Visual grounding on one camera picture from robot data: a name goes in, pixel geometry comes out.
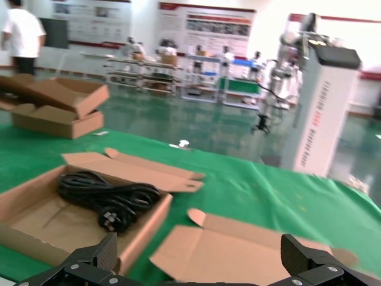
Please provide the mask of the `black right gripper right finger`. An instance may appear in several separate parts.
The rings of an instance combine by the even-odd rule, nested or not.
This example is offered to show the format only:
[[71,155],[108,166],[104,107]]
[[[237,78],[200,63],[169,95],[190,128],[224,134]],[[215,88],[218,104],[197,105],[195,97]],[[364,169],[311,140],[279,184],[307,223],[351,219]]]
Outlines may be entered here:
[[327,251],[302,245],[290,234],[281,236],[280,257],[292,279],[302,285],[380,285],[379,279],[345,266]]

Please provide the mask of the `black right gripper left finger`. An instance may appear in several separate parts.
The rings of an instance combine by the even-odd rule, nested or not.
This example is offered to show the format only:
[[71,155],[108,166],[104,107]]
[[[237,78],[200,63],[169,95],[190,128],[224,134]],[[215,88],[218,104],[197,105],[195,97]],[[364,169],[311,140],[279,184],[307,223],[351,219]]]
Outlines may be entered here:
[[17,285],[133,285],[133,280],[113,272],[116,255],[117,234],[109,233],[98,244],[74,250],[60,265]]

